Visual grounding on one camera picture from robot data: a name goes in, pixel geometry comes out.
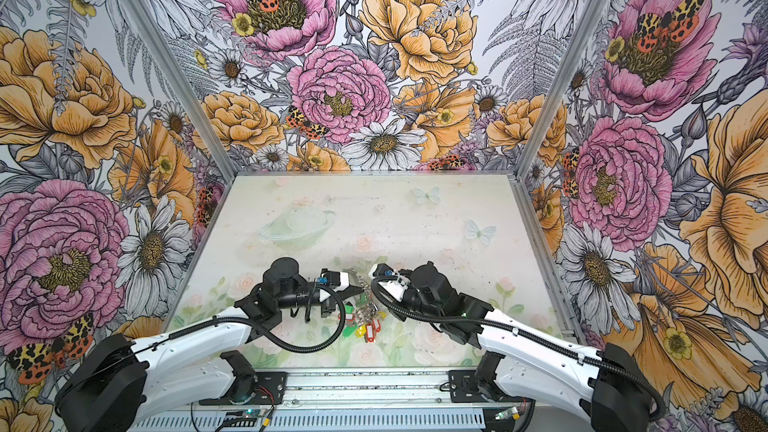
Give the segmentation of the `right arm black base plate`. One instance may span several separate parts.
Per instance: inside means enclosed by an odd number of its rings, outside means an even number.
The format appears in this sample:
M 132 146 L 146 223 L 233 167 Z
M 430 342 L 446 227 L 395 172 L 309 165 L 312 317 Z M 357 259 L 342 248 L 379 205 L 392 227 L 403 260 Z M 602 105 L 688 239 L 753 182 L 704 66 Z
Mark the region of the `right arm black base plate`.
M 441 389 L 452 403 L 519 403 L 523 397 L 511 396 L 495 384 L 480 380 L 475 370 L 453 369 L 447 372 L 447 384 Z

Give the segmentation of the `metal key organizer plate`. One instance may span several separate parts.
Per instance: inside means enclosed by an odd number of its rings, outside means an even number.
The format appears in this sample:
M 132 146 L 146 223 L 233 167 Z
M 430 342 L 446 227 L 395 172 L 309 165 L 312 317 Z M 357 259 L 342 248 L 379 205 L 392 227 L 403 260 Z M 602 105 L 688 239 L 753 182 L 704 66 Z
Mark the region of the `metal key organizer plate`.
M 352 298 L 354 325 L 356 327 L 368 324 L 380 326 L 380 321 L 385 315 L 371 291 L 369 280 L 353 269 L 349 269 L 348 273 L 350 284 L 363 289 L 360 294 Z

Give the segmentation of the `bunch of coloured key tags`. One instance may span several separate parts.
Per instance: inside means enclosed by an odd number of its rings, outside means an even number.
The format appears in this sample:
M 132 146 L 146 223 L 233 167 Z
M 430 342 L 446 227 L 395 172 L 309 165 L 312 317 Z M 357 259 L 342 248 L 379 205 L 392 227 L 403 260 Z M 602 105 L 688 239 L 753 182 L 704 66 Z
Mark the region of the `bunch of coloured key tags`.
M 382 330 L 382 321 L 386 317 L 387 314 L 383 311 L 376 311 L 373 315 L 364 315 L 348 308 L 342 336 L 344 338 L 354 336 L 364 339 L 366 343 L 374 343 Z

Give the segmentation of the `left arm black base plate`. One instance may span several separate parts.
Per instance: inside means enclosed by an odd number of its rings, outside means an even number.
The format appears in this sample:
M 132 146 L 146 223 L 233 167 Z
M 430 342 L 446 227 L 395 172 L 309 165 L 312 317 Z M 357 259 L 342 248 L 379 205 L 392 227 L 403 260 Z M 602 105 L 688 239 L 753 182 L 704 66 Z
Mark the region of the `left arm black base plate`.
M 288 374 L 286 372 L 255 372 L 238 376 L 218 398 L 201 400 L 203 406 L 279 405 L 283 403 Z

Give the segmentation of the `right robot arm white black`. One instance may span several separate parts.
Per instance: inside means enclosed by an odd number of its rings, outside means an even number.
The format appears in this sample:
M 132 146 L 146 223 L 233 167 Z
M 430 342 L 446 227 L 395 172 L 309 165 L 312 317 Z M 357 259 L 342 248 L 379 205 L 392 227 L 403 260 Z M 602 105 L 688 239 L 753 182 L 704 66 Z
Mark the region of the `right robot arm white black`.
M 644 431 L 667 412 L 662 394 L 619 346 L 579 345 L 527 326 L 458 292 L 431 262 L 413 270 L 376 264 L 370 277 L 373 295 L 392 315 L 434 325 L 483 351 L 475 379 L 489 401 L 531 399 L 569 412 L 595 431 Z

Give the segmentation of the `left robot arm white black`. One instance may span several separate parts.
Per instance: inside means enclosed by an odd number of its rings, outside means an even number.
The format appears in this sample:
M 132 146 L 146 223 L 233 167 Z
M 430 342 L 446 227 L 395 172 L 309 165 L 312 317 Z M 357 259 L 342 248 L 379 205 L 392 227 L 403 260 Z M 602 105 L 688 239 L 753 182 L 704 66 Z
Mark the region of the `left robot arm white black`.
M 346 302 L 363 291 L 346 272 L 324 269 L 309 281 L 295 259 L 279 258 L 245 297 L 208 319 L 150 337 L 103 339 L 57 393 L 55 412 L 69 431 L 126 431 L 194 402 L 245 404 L 258 395 L 275 401 L 240 347 L 266 338 L 294 354 L 319 352 L 342 335 Z M 284 311 L 314 310 L 338 319 L 325 341 L 297 346 L 274 334 Z

